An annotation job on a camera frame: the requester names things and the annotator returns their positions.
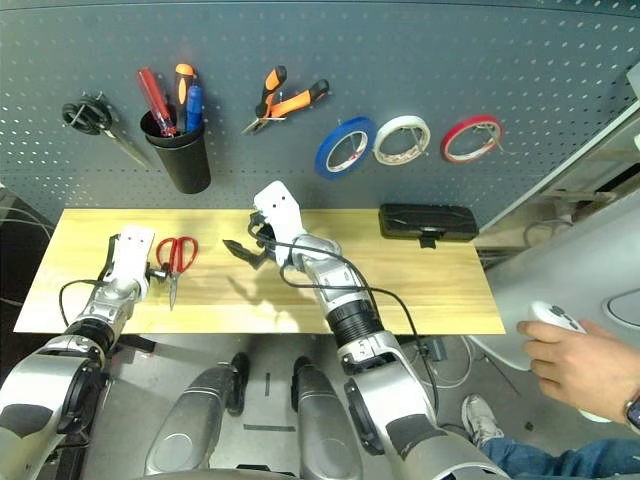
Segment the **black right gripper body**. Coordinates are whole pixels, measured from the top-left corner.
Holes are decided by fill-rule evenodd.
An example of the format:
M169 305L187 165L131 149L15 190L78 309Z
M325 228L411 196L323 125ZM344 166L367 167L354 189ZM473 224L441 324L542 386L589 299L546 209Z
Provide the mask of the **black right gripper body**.
M272 226L263 224L255 232L252 232L251 235L256 240L256 245L262 249L257 256L256 262L264 263L267 260L275 261L276 238Z

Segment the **person's bare hand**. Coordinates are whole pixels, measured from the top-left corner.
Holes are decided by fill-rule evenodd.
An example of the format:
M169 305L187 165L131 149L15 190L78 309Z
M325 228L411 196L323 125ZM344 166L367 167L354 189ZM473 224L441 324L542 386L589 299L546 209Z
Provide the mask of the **person's bare hand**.
M627 404L639 396L639 349L584 320L576 333L541 321L523 321L523 350L541 391L550 398L613 422L627 422Z

